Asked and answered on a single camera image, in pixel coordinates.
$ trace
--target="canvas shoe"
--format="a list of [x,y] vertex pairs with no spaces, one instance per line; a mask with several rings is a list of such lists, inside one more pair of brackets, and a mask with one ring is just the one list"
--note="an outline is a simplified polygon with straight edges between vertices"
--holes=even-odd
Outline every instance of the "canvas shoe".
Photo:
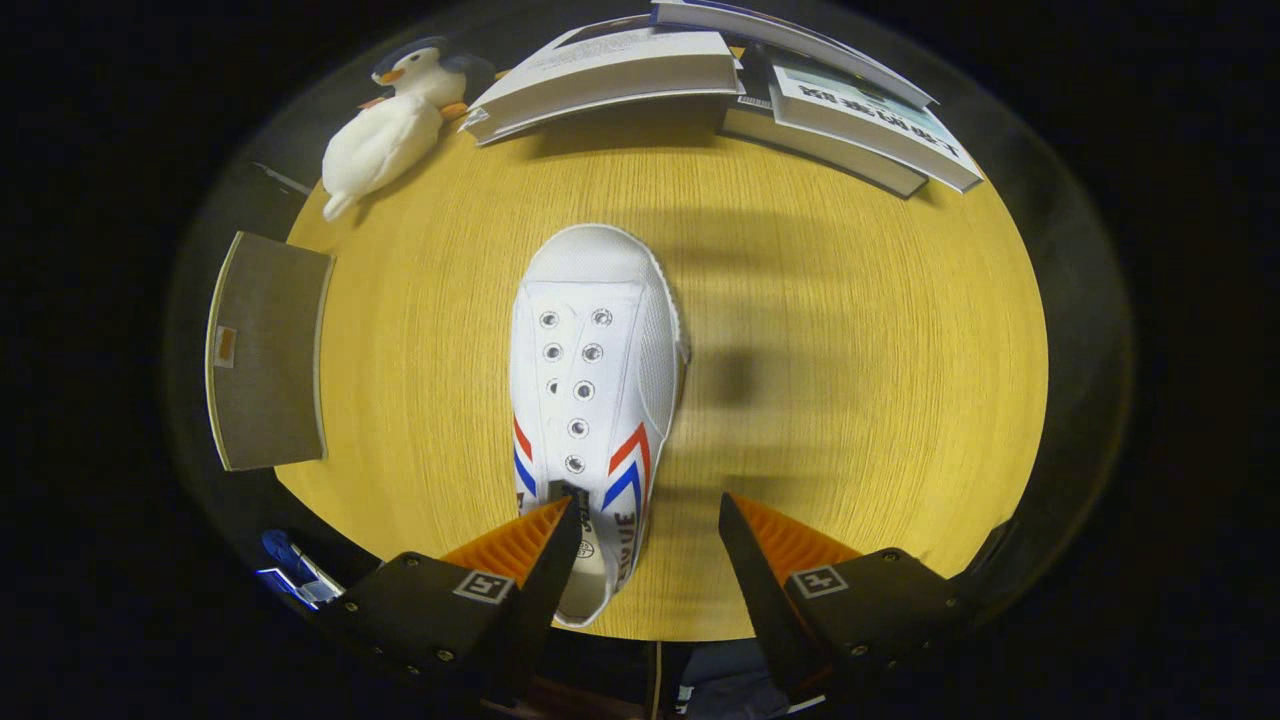
[[556,619],[589,625],[635,571],[662,446],[687,363],[649,249],[573,225],[534,255],[511,325],[516,501],[580,502],[582,542]]

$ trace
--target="duck plush head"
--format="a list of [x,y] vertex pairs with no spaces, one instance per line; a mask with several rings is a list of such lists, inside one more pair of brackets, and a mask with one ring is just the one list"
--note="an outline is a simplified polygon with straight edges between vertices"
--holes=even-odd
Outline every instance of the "duck plush head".
[[470,104],[493,85],[492,63],[457,53],[448,38],[424,37],[397,47],[374,65],[372,81],[397,94],[425,92],[438,109]]
[[321,179],[332,196],[324,206],[329,222],[434,147],[444,122],[465,114],[465,102],[493,85],[494,68],[453,51],[443,37],[425,37],[383,58],[372,79],[393,88],[390,96],[365,104],[325,149]]

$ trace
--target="stack of books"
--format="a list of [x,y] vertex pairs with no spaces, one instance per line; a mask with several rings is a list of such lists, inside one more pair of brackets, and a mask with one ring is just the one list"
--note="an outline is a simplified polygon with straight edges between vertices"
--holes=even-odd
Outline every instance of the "stack of books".
[[[746,47],[741,60],[730,44]],[[812,29],[709,0],[653,0],[648,15],[566,32],[476,99],[462,129],[485,145],[594,108],[686,95],[724,97],[724,135],[901,197],[928,178],[959,192],[982,182],[910,81]]]

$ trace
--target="open book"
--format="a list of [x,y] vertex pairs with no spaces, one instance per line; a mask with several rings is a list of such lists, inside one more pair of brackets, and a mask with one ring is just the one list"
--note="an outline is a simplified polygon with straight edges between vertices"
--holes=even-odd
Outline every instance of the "open book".
[[484,145],[605,105],[739,92],[736,59],[718,32],[655,28],[635,15],[557,37],[477,97],[461,129]]

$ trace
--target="round table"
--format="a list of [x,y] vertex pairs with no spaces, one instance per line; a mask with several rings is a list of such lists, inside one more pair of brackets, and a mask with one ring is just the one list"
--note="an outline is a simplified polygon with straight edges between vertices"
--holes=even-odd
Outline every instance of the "round table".
[[991,183],[902,201],[721,137],[710,99],[556,120],[431,155],[337,223],[317,188],[289,242],[335,258],[320,338],[328,457],[276,468],[381,559],[440,556],[512,520],[511,305],[575,223],[643,238],[692,361],[635,578],[586,633],[753,635],[717,534],[723,491],[864,552],[963,570],[1027,486],[1044,315]]

